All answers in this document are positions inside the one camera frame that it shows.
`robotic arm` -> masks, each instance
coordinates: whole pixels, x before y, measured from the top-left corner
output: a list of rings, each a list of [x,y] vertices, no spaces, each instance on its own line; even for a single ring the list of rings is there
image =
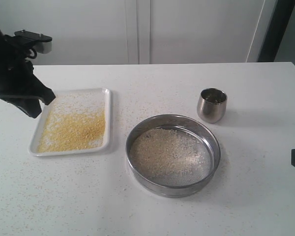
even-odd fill
[[[47,53],[45,44],[52,38],[25,30],[14,34],[11,37],[0,31],[0,99],[36,118],[41,113],[39,100],[49,105],[55,95],[33,75],[33,64],[27,58]]]

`metal cup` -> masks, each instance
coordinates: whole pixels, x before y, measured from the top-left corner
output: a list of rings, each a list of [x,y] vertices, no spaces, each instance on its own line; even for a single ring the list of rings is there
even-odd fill
[[[197,106],[198,116],[208,122],[216,123],[225,114],[227,95],[216,88],[207,88],[200,94]]]

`white table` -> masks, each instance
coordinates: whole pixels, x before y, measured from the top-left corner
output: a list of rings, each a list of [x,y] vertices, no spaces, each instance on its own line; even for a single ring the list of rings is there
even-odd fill
[[[106,154],[37,158],[27,149],[37,119],[0,101],[0,235],[295,236],[295,67],[291,63],[37,66],[53,90],[113,91]],[[199,193],[156,196],[133,179],[125,140],[158,114],[195,119],[200,91],[224,90],[227,113],[206,124],[222,147]]]

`metal sieve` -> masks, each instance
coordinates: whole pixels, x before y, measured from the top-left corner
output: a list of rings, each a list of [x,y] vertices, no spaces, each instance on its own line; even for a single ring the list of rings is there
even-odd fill
[[[169,133],[174,134],[174,143],[178,147],[169,140]],[[151,156],[155,149],[152,145],[157,146],[155,156]],[[177,153],[174,152],[175,157],[171,157],[170,163],[162,165],[168,147],[171,147],[168,152],[176,150]],[[139,123],[127,138],[126,154],[130,169],[139,183],[158,195],[172,198],[201,190],[213,177],[221,156],[215,136],[201,123],[180,115],[159,115]]]

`white rectangular tray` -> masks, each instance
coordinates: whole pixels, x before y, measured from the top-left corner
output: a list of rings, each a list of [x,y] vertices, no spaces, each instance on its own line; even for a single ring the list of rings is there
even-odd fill
[[[84,90],[68,90],[55,92],[56,99],[49,105],[45,106],[37,124],[35,133],[32,137],[29,152],[34,156],[54,156],[54,155],[69,155],[87,152],[97,152],[107,147],[110,141],[110,125],[111,125],[111,91],[106,88],[84,89]],[[46,118],[52,109],[55,109],[57,103],[65,103],[67,113],[70,109],[80,109],[81,106],[92,111],[98,110],[104,106],[105,114],[105,131],[103,136],[103,143],[100,147],[58,151],[58,152],[37,152],[41,136],[44,131]]]

